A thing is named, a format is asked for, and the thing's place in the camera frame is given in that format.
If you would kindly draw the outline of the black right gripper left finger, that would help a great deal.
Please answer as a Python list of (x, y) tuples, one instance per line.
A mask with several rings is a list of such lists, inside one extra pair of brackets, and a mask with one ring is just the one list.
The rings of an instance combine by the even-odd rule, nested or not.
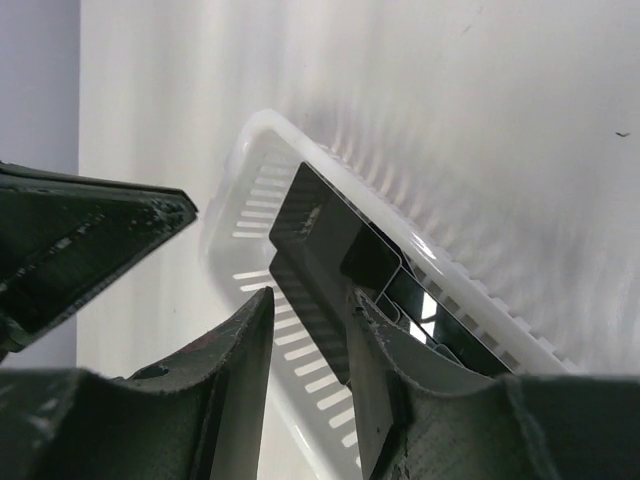
[(89, 370), (1, 373), (5, 479), (253, 479), (274, 293), (129, 378)]

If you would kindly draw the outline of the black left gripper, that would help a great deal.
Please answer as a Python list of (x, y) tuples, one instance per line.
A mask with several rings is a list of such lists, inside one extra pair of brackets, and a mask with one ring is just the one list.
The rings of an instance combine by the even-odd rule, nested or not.
[(64, 323), (197, 214), (179, 189), (2, 164), (2, 352)]

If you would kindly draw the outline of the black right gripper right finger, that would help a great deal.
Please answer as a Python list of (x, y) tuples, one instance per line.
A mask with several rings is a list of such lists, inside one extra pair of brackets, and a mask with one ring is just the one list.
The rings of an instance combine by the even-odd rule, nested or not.
[(366, 479), (635, 479), (635, 377), (489, 378), (421, 344), (360, 291), (347, 321)]

